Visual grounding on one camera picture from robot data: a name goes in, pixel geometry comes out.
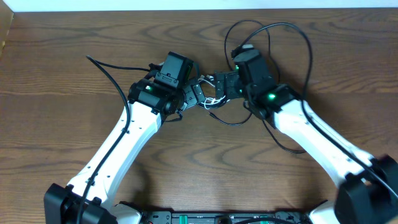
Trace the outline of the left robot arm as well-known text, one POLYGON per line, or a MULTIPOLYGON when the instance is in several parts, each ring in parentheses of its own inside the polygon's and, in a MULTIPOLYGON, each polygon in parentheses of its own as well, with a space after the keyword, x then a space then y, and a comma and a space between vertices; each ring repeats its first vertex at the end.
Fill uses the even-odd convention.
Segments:
POLYGON ((124 109, 115 127, 87 165, 66 187, 52 184, 44 195, 46 223, 139 223, 142 215, 115 204, 118 188, 146 142, 168 116, 188 106, 191 59, 169 52, 145 78, 122 94, 124 109))

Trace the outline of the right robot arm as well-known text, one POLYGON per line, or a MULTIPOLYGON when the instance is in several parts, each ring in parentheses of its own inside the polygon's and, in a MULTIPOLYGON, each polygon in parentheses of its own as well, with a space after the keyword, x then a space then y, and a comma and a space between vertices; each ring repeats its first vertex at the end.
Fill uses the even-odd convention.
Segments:
POLYGON ((338 188, 308 214, 310 223, 387 223, 397 217, 397 162, 376 158, 324 122, 295 90, 276 83, 260 51, 250 45, 231 53, 233 96, 312 156, 338 188))

